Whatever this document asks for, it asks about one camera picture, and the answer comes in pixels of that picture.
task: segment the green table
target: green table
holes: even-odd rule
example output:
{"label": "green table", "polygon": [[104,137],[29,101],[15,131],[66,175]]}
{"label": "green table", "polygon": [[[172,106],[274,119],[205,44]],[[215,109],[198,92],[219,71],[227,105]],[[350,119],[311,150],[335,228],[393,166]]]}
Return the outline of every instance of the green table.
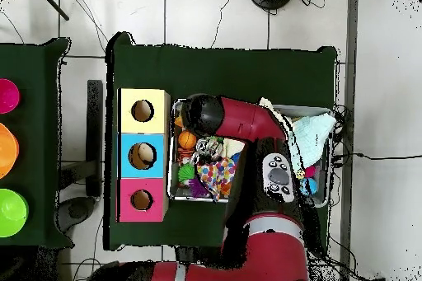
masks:
{"label": "green table", "polygon": [[[195,49],[173,45],[134,45],[128,33],[109,42],[105,143],[104,246],[220,246],[224,204],[171,200],[163,222],[116,222],[117,89],[164,89],[172,100],[194,93],[225,95],[273,104],[332,108],[334,105],[333,47],[317,52],[290,49]],[[326,244],[328,208],[319,208]]]}
{"label": "green table", "polygon": [[43,45],[0,44],[0,78],[13,81],[21,103],[0,115],[19,142],[19,157],[0,180],[0,188],[25,197],[29,216],[13,237],[0,238],[0,246],[46,246],[63,248],[72,242],[54,222],[58,201],[58,65],[68,49],[66,38]]}

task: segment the basketball toy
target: basketball toy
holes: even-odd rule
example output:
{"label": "basketball toy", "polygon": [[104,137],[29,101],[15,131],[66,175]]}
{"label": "basketball toy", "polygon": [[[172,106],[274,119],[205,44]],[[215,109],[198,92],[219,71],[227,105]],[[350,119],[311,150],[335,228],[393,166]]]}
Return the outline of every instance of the basketball toy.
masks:
{"label": "basketball toy", "polygon": [[179,144],[184,149],[191,149],[196,144],[196,137],[188,131],[183,131],[181,134],[179,134]]}

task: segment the colorful bowl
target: colorful bowl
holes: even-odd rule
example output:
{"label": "colorful bowl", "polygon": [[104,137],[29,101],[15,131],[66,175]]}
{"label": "colorful bowl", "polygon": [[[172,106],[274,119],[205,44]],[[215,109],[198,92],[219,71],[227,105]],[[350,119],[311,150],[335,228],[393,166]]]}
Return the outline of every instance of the colorful bowl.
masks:
{"label": "colorful bowl", "polygon": [[21,93],[17,86],[6,78],[0,78],[0,114],[15,109],[20,99]]}
{"label": "colorful bowl", "polygon": [[0,179],[2,179],[15,164],[19,155],[19,143],[4,124],[0,124]]}
{"label": "colorful bowl", "polygon": [[17,234],[28,218],[28,203],[18,193],[0,189],[0,237]]}

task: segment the pink block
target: pink block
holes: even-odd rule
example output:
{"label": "pink block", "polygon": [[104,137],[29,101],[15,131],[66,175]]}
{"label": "pink block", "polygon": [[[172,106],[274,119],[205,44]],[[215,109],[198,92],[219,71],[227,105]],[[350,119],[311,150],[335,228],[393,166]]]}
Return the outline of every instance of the pink block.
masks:
{"label": "pink block", "polygon": [[[121,179],[118,222],[162,222],[167,207],[164,183],[163,178]],[[148,210],[139,211],[131,204],[130,198],[138,190],[146,190],[151,194],[152,205]]]}

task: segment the pink bowl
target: pink bowl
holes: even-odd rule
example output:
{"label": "pink bowl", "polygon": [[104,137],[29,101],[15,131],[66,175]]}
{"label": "pink bowl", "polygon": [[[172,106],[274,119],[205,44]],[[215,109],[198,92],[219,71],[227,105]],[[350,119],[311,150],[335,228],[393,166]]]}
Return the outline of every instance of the pink bowl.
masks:
{"label": "pink bowl", "polygon": [[16,85],[6,78],[0,78],[0,114],[6,114],[16,108],[21,94]]}

